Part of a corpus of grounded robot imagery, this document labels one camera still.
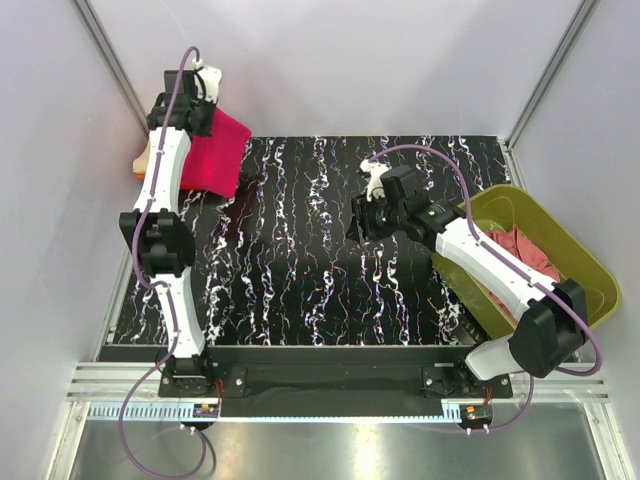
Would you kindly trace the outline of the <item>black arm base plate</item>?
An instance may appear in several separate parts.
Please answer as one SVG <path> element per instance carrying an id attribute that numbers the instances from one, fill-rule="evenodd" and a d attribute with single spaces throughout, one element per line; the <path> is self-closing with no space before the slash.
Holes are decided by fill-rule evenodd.
<path id="1" fill-rule="evenodd" d="M 194 359 L 167 362 L 162 397 L 230 398 L 275 390 L 425 394 L 431 398 L 509 399 L 509 376 L 476 380 L 464 369 L 470 346 L 337 346 L 207 348 Z"/>

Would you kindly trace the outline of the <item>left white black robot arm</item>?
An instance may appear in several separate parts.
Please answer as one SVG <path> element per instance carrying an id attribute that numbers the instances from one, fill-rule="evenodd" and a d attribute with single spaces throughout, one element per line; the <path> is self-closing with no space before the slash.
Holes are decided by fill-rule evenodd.
<path id="1" fill-rule="evenodd" d="M 221 79 L 221 71 L 211 66 L 165 71 L 165 90 L 147 116 L 142 189 L 132 211 L 119 216 L 136 276 L 155 291 L 164 316 L 168 357 L 161 373 L 162 397 L 205 396 L 215 388 L 215 368 L 192 292 L 195 240 L 178 214 L 178 200 L 192 141 L 211 133 Z"/>

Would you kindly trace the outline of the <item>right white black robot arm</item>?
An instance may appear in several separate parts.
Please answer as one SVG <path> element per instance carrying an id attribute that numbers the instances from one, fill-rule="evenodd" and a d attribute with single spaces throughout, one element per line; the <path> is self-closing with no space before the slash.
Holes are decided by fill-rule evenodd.
<path id="1" fill-rule="evenodd" d="M 463 387 L 516 372 L 544 378 L 588 341 L 586 294 L 576 281 L 559 282 L 527 266 L 482 233 L 469 208 L 431 201 L 420 171 L 369 161 L 359 170 L 368 183 L 351 202 L 347 239 L 367 243 L 402 232 L 478 280 L 516 321 L 512 334 L 482 343 L 462 360 Z"/>

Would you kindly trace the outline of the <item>bright pink t shirt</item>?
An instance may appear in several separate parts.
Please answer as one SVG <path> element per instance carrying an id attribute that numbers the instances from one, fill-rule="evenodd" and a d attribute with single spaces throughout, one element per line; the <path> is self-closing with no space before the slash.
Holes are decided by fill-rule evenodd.
<path id="1" fill-rule="evenodd" d="M 180 181 L 181 190 L 206 191 L 232 198 L 251 130 L 221 109 L 213 118 L 211 135 L 194 137 Z"/>

